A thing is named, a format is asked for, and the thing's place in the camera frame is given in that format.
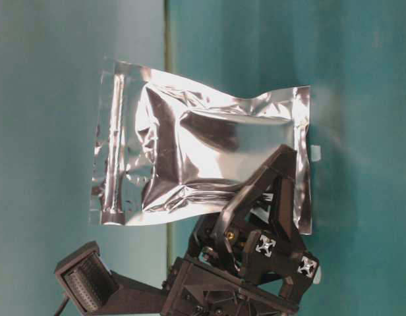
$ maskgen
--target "cable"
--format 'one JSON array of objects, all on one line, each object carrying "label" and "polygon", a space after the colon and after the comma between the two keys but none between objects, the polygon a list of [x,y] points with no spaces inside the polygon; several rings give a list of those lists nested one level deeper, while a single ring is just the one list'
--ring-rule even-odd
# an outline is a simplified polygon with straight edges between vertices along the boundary
[{"label": "cable", "polygon": [[63,296],[64,296],[64,300],[61,303],[61,305],[59,306],[58,310],[55,312],[55,316],[60,316],[60,314],[63,312],[65,306],[67,305],[67,303],[70,300],[70,298],[67,296],[67,293],[64,292]]}]

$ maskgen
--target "vertical gap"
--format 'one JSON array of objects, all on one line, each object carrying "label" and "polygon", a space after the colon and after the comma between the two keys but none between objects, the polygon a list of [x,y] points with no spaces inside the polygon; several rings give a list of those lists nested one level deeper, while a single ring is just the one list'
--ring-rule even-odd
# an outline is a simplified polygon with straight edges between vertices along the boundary
[{"label": "vertical gap", "polygon": [[[170,41],[170,27],[169,27],[169,0],[163,2],[163,13],[165,19],[165,71],[172,72],[172,58],[171,58],[171,41]],[[172,232],[173,224],[166,224],[166,273],[169,274],[169,268],[172,266]]]}]

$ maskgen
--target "teal curtain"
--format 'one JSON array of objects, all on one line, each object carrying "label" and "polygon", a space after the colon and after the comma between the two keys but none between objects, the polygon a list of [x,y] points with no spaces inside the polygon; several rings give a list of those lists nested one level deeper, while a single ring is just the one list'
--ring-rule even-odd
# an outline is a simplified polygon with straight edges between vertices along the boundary
[{"label": "teal curtain", "polygon": [[165,278],[165,226],[88,225],[103,57],[163,69],[163,31],[160,0],[0,0],[0,315],[53,315],[53,270],[90,240],[117,272]]},{"label": "teal curtain", "polygon": [[168,3],[173,72],[240,97],[312,86],[304,239],[324,278],[299,315],[406,315],[406,1]]}]

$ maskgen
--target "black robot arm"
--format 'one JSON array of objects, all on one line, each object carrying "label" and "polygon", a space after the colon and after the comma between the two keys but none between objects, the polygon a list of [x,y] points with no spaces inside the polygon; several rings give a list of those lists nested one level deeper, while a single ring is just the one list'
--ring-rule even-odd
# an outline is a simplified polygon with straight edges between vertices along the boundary
[{"label": "black robot arm", "polygon": [[[107,270],[95,242],[58,264],[58,281],[83,315],[296,313],[320,266],[293,222],[295,157],[280,146],[221,213],[202,216],[162,289]],[[278,296],[258,287],[275,280]]]}]

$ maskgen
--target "silver foil bag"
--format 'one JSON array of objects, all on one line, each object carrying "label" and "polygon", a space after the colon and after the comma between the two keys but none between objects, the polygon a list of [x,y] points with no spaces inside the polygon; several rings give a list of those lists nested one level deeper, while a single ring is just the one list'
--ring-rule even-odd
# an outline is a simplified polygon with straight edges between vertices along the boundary
[{"label": "silver foil bag", "polygon": [[[308,86],[240,99],[174,74],[106,60],[91,221],[147,225],[219,212],[287,144],[297,150],[295,223],[310,234],[309,114]],[[254,213],[262,218],[266,212]]]}]

